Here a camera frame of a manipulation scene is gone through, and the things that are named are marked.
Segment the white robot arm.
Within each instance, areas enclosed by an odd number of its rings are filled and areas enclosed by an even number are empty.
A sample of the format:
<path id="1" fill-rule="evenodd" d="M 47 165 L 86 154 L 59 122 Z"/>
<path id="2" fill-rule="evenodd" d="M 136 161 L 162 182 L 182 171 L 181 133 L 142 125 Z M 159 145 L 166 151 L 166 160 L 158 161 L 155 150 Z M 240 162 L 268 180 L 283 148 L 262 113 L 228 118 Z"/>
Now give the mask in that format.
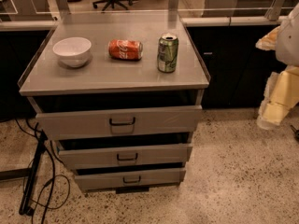
<path id="1" fill-rule="evenodd" d="M 273 50 L 276 59 L 286 64 L 284 71 L 272 72 L 267 79 L 258 111 L 257 125 L 271 130 L 299 103 L 299 5 L 280 26 L 260 38 L 256 47 Z"/>

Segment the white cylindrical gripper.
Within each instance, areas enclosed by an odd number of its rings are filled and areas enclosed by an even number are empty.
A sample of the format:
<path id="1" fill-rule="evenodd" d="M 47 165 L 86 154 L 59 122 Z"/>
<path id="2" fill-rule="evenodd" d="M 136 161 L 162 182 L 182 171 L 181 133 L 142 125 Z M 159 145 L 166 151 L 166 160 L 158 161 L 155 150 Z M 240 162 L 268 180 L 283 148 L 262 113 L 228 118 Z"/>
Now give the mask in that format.
<path id="1" fill-rule="evenodd" d="M 279 26 L 260 38 L 255 47 L 261 50 L 275 50 Z M 299 103 L 299 68 L 289 66 L 280 74 L 272 73 L 263 92 L 257 125 L 272 130 L 280 125 L 289 111 Z"/>

